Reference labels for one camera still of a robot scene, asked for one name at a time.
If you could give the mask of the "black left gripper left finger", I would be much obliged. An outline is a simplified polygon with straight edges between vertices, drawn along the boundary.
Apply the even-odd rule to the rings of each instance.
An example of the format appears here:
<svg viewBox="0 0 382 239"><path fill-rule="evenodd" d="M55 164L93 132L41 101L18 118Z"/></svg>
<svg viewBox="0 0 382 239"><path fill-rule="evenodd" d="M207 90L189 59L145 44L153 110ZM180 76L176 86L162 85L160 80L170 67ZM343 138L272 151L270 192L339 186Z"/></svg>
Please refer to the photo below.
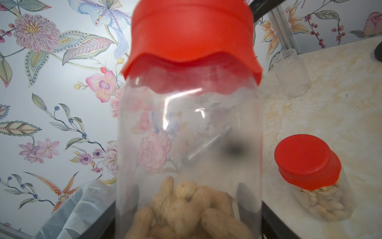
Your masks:
<svg viewBox="0 0 382 239"><path fill-rule="evenodd" d="M78 239L114 239L115 212L116 202L114 201Z"/></svg>

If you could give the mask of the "black bin with white liner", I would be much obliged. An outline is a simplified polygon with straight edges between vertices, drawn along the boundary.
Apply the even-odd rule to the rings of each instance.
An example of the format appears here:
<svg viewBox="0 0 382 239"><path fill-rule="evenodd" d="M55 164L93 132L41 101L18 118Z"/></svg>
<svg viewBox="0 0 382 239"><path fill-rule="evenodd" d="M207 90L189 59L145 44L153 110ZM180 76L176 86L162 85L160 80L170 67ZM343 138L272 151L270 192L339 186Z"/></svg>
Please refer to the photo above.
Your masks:
<svg viewBox="0 0 382 239"><path fill-rule="evenodd" d="M115 201L116 189L93 180L69 196L34 239L78 239Z"/></svg>

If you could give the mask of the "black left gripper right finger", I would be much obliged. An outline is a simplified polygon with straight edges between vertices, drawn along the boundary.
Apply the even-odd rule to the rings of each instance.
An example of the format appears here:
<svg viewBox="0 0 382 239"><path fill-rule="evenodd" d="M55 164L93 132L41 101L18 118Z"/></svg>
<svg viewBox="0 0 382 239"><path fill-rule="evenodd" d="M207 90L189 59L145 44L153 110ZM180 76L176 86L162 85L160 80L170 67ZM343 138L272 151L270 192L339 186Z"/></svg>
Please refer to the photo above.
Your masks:
<svg viewBox="0 0 382 239"><path fill-rule="evenodd" d="M263 201L262 202L263 239L300 239Z"/></svg>

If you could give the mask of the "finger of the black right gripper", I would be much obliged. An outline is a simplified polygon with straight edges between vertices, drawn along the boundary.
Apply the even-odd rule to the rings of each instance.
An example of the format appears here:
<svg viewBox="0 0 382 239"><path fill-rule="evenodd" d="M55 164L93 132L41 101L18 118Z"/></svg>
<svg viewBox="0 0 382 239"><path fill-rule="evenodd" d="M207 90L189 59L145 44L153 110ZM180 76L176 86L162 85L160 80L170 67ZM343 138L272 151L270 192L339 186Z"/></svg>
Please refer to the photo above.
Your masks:
<svg viewBox="0 0 382 239"><path fill-rule="evenodd" d="M267 14L278 5L282 4L285 0L253 0L249 4L249 8L253 14L254 21L256 22L262 16Z"/></svg>

